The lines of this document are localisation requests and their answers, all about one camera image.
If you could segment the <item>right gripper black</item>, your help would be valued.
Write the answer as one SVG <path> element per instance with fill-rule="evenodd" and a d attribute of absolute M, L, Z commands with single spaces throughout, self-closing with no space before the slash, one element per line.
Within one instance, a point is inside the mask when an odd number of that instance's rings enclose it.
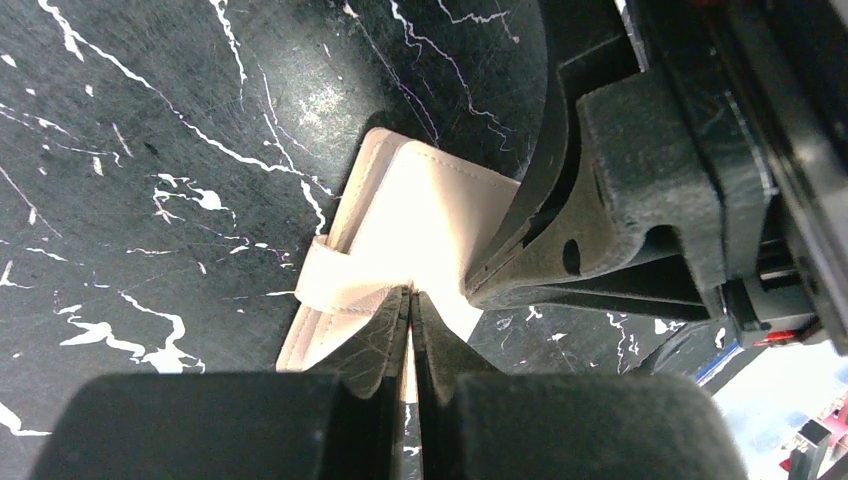
<path fill-rule="evenodd" d="M 847 348 L 847 7 L 630 1 L 647 69 L 582 96 L 468 270 L 484 310 L 728 318 Z"/>

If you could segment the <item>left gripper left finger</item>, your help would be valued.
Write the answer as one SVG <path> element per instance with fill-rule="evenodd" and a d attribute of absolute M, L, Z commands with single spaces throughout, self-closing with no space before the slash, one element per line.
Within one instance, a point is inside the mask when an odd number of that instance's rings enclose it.
<path fill-rule="evenodd" d="M 391 289 L 303 372 L 104 375 L 70 400 L 35 479 L 390 479 L 410 292 Z"/>

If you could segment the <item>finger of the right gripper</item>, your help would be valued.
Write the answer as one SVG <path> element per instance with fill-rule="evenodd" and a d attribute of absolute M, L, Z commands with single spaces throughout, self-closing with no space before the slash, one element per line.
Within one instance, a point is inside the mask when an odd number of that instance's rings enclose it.
<path fill-rule="evenodd" d="M 613 1 L 541 1 L 547 88 L 535 150 L 494 237 L 476 256 L 491 265 L 525 247 L 555 219 L 576 181 L 580 127 L 576 102 L 639 71 Z"/>

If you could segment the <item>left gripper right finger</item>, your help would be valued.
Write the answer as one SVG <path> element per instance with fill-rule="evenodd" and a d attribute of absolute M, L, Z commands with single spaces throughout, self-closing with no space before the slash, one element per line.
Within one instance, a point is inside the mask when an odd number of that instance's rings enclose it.
<path fill-rule="evenodd" d="M 507 374 L 410 303 L 427 479 L 742 479 L 711 398 L 676 376 Z"/>

